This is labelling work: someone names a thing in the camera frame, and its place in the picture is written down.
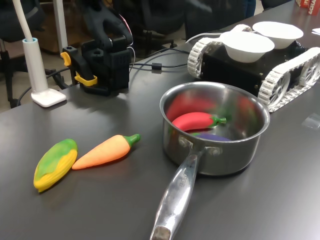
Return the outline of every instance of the stainless steel saucepan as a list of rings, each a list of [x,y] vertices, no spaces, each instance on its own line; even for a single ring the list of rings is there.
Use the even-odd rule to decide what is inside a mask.
[[[168,90],[160,100],[160,110],[163,149],[180,166],[162,197],[150,240],[171,240],[187,210],[197,172],[224,176],[247,167],[260,135],[270,123],[270,115],[252,94],[234,86],[204,81]],[[226,118],[226,124],[204,131],[230,141],[199,138],[172,124],[177,117],[192,112]]]

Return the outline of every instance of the saucepan rim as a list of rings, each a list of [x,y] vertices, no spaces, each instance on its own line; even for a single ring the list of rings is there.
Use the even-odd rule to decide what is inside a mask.
[[[254,99],[256,101],[256,103],[261,107],[262,109],[262,113],[265,117],[265,123],[263,125],[263,127],[260,129],[259,132],[257,132],[256,134],[250,136],[250,137],[247,137],[247,138],[244,138],[244,139],[240,139],[240,140],[232,140],[232,141],[217,141],[217,140],[211,140],[211,139],[203,139],[201,137],[197,137],[195,135],[191,135],[185,131],[182,131],[180,130],[179,128],[177,128],[176,126],[174,126],[172,124],[172,122],[167,118],[166,114],[165,114],[165,111],[164,111],[164,106],[165,106],[165,100],[167,99],[167,97],[174,93],[175,91],[177,91],[178,89],[181,89],[185,86],[188,86],[188,85],[195,85],[195,86],[201,86],[201,85],[210,85],[210,86],[215,86],[215,87],[228,87],[230,89],[233,89],[233,90],[236,90],[236,91],[239,91],[241,93],[243,93],[244,95],[247,95],[248,97],[251,97],[252,99]],[[248,140],[251,140],[251,139],[254,139],[256,137],[258,137],[259,135],[261,135],[269,126],[270,124],[270,114],[269,114],[269,111],[268,111],[268,108],[262,104],[259,99],[254,96],[253,94],[251,94],[250,92],[247,92],[241,88],[238,88],[236,86],[231,86],[231,85],[228,85],[228,84],[224,84],[224,83],[218,83],[218,82],[210,82],[210,81],[197,81],[197,82],[188,82],[188,83],[183,83],[183,84],[180,84],[180,85],[177,85],[177,86],[174,86],[172,88],[170,88],[168,91],[166,91],[163,96],[161,97],[160,99],[160,111],[161,111],[161,114],[163,116],[163,118],[175,129],[177,130],[179,133],[181,134],[186,134],[188,136],[190,136],[191,138],[195,138],[197,140],[201,140],[201,141],[208,141],[208,142],[211,142],[211,143],[224,143],[224,144],[232,144],[232,143],[240,143],[240,142],[246,142]]]

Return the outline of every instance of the red toy eggplant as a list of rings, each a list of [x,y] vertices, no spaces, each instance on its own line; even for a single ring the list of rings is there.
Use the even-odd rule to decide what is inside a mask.
[[[218,118],[206,112],[190,112],[177,117],[172,124],[182,131],[207,129],[225,124],[226,118]]]

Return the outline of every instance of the table surface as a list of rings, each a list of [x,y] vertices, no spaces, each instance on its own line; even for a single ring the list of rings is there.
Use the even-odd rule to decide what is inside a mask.
[[[319,46],[320,36],[311,34],[320,27],[313,25],[319,16],[301,17],[306,14],[290,2],[243,22],[305,26],[301,42]],[[156,61],[174,65],[187,57],[166,53]],[[0,114],[0,239],[149,239],[177,169],[162,151],[159,101],[171,87],[193,80],[185,67],[161,73],[134,69],[129,90],[118,95],[90,95],[71,87],[64,91],[67,103],[48,109],[30,103]],[[175,240],[320,239],[320,132],[302,126],[309,115],[320,114],[319,93],[317,83],[271,115],[243,173],[197,177]],[[82,156],[116,134],[135,133],[141,141],[126,159],[72,170],[43,194],[34,188],[37,163],[57,142],[74,139]]]

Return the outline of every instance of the robotic arm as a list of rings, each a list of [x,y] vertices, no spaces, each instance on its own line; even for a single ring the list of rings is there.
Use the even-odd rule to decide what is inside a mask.
[[[81,54],[71,46],[61,53],[64,65],[71,69],[73,83],[79,82],[87,93],[105,96],[127,88],[131,32],[121,16],[108,9],[102,0],[76,0],[76,4],[94,40],[82,44]]]
[[[76,4],[100,49],[109,50],[113,47],[113,42],[106,33],[124,36],[126,44],[132,44],[133,37],[120,16],[111,12],[101,0],[77,0]]]

